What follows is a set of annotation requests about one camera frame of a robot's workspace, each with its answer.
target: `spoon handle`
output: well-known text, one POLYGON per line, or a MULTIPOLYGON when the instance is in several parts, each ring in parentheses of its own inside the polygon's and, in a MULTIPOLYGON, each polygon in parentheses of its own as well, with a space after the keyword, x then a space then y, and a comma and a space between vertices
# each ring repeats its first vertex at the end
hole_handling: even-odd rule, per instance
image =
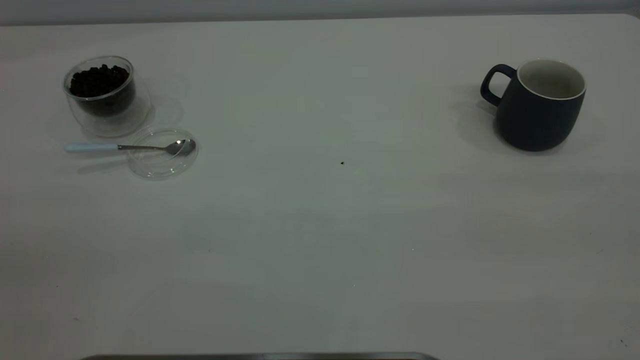
POLYGON ((96 152, 96 151, 117 151, 118 144, 115 143, 70 143, 65 146, 65 152, 96 152))
POLYGON ((70 143, 65 146, 65 152, 97 152, 97 151, 118 151, 133 149, 152 149, 164 150, 164 147, 156 146, 136 146, 136 145, 118 145, 115 143, 70 143))

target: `white spoon handle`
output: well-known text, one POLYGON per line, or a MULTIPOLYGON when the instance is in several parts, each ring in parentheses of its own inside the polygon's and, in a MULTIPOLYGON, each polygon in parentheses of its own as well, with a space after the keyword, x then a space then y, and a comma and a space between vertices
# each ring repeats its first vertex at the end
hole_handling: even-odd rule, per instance
POLYGON ((118 144, 115 143, 70 143, 65 146, 65 152, 97 152, 97 151, 117 151, 118 144))

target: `dark blue mug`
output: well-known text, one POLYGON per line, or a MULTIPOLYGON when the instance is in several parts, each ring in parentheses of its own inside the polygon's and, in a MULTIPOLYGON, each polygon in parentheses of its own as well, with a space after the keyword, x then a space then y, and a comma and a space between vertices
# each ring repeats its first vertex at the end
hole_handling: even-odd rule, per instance
POLYGON ((498 107, 497 129, 507 143, 522 150, 544 151, 569 136, 586 89, 584 77, 572 66, 535 59, 518 70, 504 64, 494 66, 484 77, 480 94, 498 107), (496 72, 511 78, 501 98, 489 91, 496 72))

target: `coffee bean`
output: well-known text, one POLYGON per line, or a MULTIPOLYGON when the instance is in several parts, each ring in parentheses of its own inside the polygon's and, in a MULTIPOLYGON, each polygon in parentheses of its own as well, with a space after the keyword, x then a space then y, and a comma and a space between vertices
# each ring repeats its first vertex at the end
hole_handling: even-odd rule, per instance
POLYGON ((129 72, 114 65, 109 69, 106 64, 100 68, 76 72, 73 75, 69 92, 78 97, 96 97, 108 94, 124 84, 129 78, 129 72))

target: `mug rim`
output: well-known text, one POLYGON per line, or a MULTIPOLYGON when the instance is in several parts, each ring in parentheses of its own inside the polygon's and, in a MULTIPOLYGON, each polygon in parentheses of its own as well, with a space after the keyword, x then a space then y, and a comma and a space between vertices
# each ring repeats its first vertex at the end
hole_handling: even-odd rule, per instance
POLYGON ((586 81, 586 79, 584 79, 584 75, 582 75, 582 73, 578 69, 576 69, 575 67, 573 67, 570 64, 566 63, 565 61, 552 59, 552 58, 533 58, 533 59, 526 60, 525 62, 521 63, 520 66, 518 66, 518 69, 516 70, 516 77, 518 78, 518 82, 522 86, 524 86, 524 88, 527 89, 528 92, 530 92, 530 93, 532 93, 534 95, 543 97, 545 99, 549 99, 549 100, 557 100, 557 101, 573 100, 573 99, 576 99, 576 98, 582 96, 584 94, 584 92, 587 91, 587 81, 586 81), (522 69, 522 67, 524 65, 527 65, 527 64, 530 64, 530 63, 536 62, 536 61, 541 61, 541 60, 552 61, 554 63, 561 63, 561 64, 571 68, 573 71, 575 71, 580 76, 580 78, 582 80, 582 83, 584 84, 582 86, 582 91, 580 91, 579 94, 571 96, 571 97, 549 97, 549 96, 545 96, 545 95, 539 94, 539 93, 531 90, 530 88, 528 88, 527 85, 525 85, 524 82, 520 79, 520 69, 522 69))

